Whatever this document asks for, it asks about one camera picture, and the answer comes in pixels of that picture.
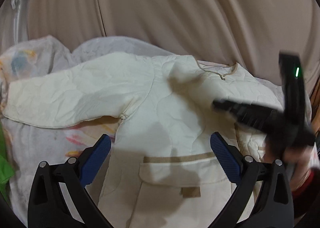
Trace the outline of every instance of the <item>green fabric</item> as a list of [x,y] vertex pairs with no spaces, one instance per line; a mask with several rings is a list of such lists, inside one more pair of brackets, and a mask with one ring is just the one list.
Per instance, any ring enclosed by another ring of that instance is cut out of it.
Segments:
[[8,202],[6,194],[6,184],[10,177],[14,175],[14,171],[7,161],[7,153],[5,149],[5,140],[0,124],[0,193],[2,193],[4,199]]

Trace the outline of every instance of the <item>brown fabric backdrop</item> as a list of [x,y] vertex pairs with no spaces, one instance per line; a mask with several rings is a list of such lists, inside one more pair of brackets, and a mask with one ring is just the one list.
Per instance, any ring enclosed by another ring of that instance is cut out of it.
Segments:
[[177,54],[238,61],[281,84],[278,53],[298,52],[311,93],[319,76],[320,11],[314,0],[30,0],[29,37],[71,51],[97,36],[135,37]]

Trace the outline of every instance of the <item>silver screw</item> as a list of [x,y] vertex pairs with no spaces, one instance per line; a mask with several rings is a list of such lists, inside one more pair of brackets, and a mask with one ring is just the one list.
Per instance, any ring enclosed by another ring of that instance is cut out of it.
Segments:
[[282,161],[280,159],[276,159],[275,160],[275,163],[278,165],[278,166],[281,166],[282,165]]
[[247,161],[247,162],[249,162],[249,163],[251,163],[251,162],[253,162],[253,157],[251,157],[251,156],[245,156],[245,157],[244,157],[244,160]]
[[45,167],[46,165],[47,165],[47,162],[42,161],[42,162],[40,162],[39,167]]
[[76,161],[77,161],[76,158],[69,158],[69,159],[68,159],[68,163],[69,163],[69,164],[74,164]]

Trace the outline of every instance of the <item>blue gripper pad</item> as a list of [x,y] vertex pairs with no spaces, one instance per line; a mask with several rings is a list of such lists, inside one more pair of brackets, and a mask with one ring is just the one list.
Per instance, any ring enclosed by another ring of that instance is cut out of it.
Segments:
[[235,148],[236,150],[237,148],[228,145],[219,132],[215,132],[211,135],[210,146],[229,181],[239,185],[241,182],[241,167],[229,150],[229,148]]
[[93,147],[91,155],[82,165],[80,170],[80,183],[82,187],[93,182],[104,160],[111,149],[111,140],[108,135],[103,134]]

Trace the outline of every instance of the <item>white quilted jacket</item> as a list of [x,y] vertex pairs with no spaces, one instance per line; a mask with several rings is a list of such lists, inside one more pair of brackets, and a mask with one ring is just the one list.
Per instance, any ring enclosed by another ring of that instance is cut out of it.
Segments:
[[[46,128],[105,115],[123,118],[100,195],[101,212],[115,228],[204,228],[235,189],[212,153],[210,135],[219,131],[257,161],[265,137],[213,112],[212,100],[282,109],[273,92],[239,64],[223,70],[224,76],[192,56],[112,53],[11,83],[3,114]],[[241,219],[253,204],[252,196]]]

